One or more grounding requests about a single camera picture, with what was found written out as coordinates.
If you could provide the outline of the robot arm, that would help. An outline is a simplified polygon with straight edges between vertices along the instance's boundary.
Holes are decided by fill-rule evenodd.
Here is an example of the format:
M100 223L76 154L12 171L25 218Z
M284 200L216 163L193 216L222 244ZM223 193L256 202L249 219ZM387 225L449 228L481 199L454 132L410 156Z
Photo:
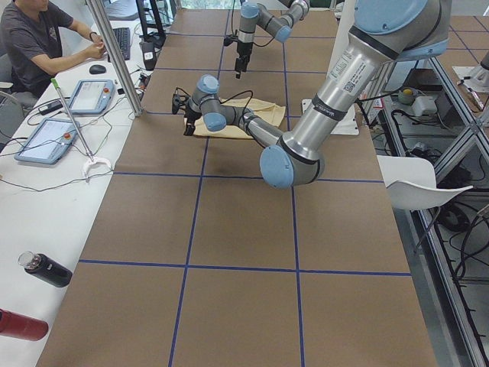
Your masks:
M265 5L244 1L240 9L240 22L237 31L228 36L228 44L237 44L238 56L235 59L235 77L245 73L254 46L256 28L261 28L273 39L284 43L290 36L293 26L302 21L310 10L310 1L280 1L287 11L280 17L269 12Z
M448 45L450 1L357 1L348 46L328 72L293 130L282 132L247 107L224 105L219 82L200 77L194 92L173 96L172 112L184 111L185 135L202 119L211 132L240 128L263 147L260 169L275 188L310 184L324 171L320 148L345 117L379 67L390 61L438 56Z

